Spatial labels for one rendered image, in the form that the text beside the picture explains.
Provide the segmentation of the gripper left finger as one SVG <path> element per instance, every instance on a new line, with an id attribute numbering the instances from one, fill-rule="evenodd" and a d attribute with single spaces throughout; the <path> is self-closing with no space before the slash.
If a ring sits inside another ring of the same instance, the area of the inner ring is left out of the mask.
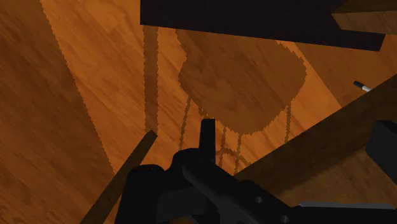
<path id="1" fill-rule="evenodd" d="M 188 216 L 194 224 L 216 222 L 216 209 L 182 173 L 196 158 L 215 162 L 215 120 L 203 119 L 197 148 L 178 151 L 171 166 L 140 165 L 127 176 L 115 224 L 170 224 Z"/>

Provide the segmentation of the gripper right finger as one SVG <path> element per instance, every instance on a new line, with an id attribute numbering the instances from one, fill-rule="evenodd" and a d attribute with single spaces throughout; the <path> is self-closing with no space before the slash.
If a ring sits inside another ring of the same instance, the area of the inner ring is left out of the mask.
<path id="1" fill-rule="evenodd" d="M 220 224 L 397 224 L 397 209 L 385 204 L 304 202 L 289 207 L 253 181 L 238 181 L 215 162 L 196 158 L 183 176 L 209 199 Z"/>

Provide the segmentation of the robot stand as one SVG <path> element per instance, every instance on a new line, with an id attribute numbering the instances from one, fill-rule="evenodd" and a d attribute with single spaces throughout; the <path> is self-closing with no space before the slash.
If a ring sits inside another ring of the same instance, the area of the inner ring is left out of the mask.
<path id="1" fill-rule="evenodd" d="M 140 0 L 140 23 L 158 27 L 378 51 L 385 35 L 341 29 L 346 0 Z"/>

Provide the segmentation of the black and white pen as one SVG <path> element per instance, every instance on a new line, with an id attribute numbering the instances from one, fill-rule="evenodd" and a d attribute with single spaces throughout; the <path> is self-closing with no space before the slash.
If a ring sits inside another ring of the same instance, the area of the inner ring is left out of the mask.
<path id="1" fill-rule="evenodd" d="M 357 87 L 359 87 L 360 89 L 366 91 L 366 92 L 371 91 L 371 88 L 370 88 L 370 87 L 368 87 L 368 86 L 366 86 L 366 85 L 364 85 L 364 84 L 362 84 L 362 83 L 360 83 L 360 82 L 358 82 L 358 81 L 354 81 L 354 85 L 357 86 Z"/>

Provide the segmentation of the brown wooden box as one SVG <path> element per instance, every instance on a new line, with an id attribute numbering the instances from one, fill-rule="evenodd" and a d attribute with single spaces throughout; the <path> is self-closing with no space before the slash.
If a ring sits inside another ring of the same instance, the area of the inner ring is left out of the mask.
<path id="1" fill-rule="evenodd" d="M 397 35 L 397 0 L 347 0 L 332 16 L 343 30 Z"/>

